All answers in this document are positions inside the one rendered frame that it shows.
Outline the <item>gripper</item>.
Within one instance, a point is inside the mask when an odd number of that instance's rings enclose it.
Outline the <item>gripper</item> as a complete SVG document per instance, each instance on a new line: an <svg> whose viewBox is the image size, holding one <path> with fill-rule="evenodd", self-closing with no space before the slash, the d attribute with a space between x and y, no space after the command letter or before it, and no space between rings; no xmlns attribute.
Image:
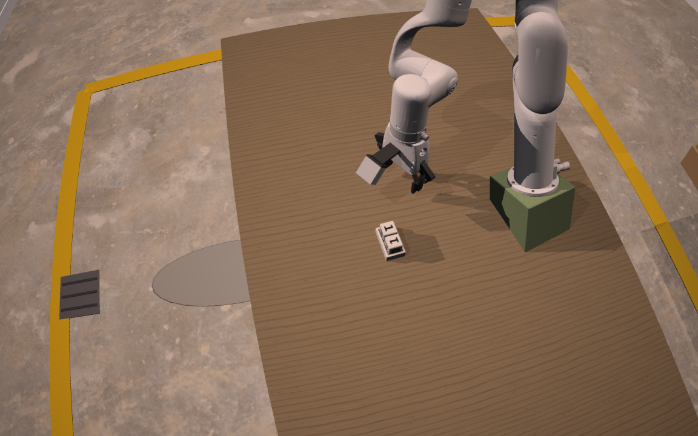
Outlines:
<svg viewBox="0 0 698 436"><path fill-rule="evenodd" d="M395 147L398 147L400 150L400 153L394 158L391 158L390 161L387 161L385 165L387 166L386 168L388 168L394 161L396 165L399 165L413 177L414 181L411 185L412 194L421 190L423 184L435 178L434 172L432 172L428 166L430 154L429 140L426 142L424 140L419 140L418 142L399 141L395 136L391 135L390 123L388 123L385 133L378 132L374 136L376 137L379 149L382 149L382 147L391 142L391 144L395 145ZM417 176L417 172L419 172L420 176Z"/></svg>

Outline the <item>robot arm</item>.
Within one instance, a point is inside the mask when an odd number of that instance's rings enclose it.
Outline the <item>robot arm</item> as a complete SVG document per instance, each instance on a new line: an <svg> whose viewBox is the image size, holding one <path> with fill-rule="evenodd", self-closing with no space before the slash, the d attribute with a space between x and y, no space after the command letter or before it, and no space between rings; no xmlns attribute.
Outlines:
<svg viewBox="0 0 698 436"><path fill-rule="evenodd" d="M395 79L390 133L397 140L428 141L429 108L449 96L458 80L452 67L411 50L415 34L424 27L461 27L472 1L427 0L424 10L396 35L388 69ZM507 182L521 195L541 197L557 190L560 171L570 170L568 161L554 159L556 113L565 93L568 57L559 0L516 0L514 26L519 46L512 68L514 167ZM386 162L399 153L390 142L376 154L367 154L356 174L376 185Z"/></svg>

